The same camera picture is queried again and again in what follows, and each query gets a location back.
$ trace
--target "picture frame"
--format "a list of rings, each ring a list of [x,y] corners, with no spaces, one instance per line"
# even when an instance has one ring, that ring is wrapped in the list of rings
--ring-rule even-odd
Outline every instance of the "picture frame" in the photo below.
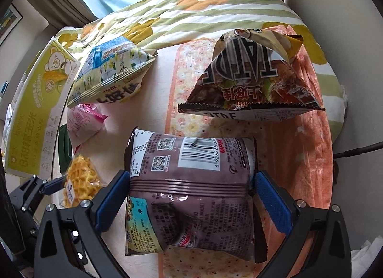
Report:
[[[0,46],[22,18],[21,13],[11,4],[5,15],[0,19]]]

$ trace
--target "pyramid-shaped snack bag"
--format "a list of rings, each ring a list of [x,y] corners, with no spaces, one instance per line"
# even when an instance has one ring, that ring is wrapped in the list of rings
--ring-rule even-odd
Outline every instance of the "pyramid-shaped snack bag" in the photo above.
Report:
[[[236,29],[217,41],[211,64],[180,113],[248,121],[281,121],[324,110],[291,66],[302,36]]]

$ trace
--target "qr code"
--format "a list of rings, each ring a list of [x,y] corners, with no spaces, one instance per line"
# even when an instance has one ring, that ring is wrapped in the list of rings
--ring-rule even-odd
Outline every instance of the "qr code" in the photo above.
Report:
[[[158,142],[157,150],[172,150],[174,142],[175,137],[162,138]]]
[[[152,171],[167,171],[169,167],[170,155],[156,156],[153,158]]]

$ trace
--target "bed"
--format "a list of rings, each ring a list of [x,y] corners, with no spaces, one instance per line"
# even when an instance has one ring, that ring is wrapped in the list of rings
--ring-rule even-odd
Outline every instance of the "bed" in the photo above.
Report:
[[[177,104],[187,98],[198,72],[209,64],[215,41],[235,28],[271,28],[302,35],[304,47],[295,63],[326,112],[312,111],[272,124],[179,114]],[[158,57],[143,79],[138,95],[124,103],[99,105],[102,113],[110,117],[101,132],[80,149],[80,153],[91,158],[106,183],[123,168],[124,149],[137,125],[144,130],[186,136],[254,136],[260,168],[268,170],[295,199],[305,199],[315,207],[330,205],[331,144],[344,119],[342,90],[308,28],[281,0],[144,0],[83,28],[66,27],[56,38],[84,63],[95,45],[123,33],[146,51],[157,50]],[[59,175],[56,160],[53,177]],[[60,195],[54,198],[57,205],[62,204],[61,200]],[[283,235],[277,232],[259,201],[254,201],[263,219],[270,259]],[[124,220],[125,205],[103,238],[133,278],[256,277],[265,265],[216,252],[192,255],[190,251],[174,248],[159,255],[126,257]],[[310,240],[291,274],[299,271],[309,247]]]

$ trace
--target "brown snack bag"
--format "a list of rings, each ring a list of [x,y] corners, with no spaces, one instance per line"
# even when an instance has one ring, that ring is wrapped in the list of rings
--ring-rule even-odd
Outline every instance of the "brown snack bag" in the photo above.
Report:
[[[257,165],[253,140],[135,129],[124,159],[131,173],[127,255],[174,245],[266,260],[262,223],[249,195]]]
[[[64,184],[65,207],[76,207],[83,200],[92,200],[107,184],[99,178],[89,158],[81,155],[72,159]]]
[[[213,60],[180,113],[281,121],[321,108],[291,66],[302,36],[271,30],[236,29],[222,35]]]

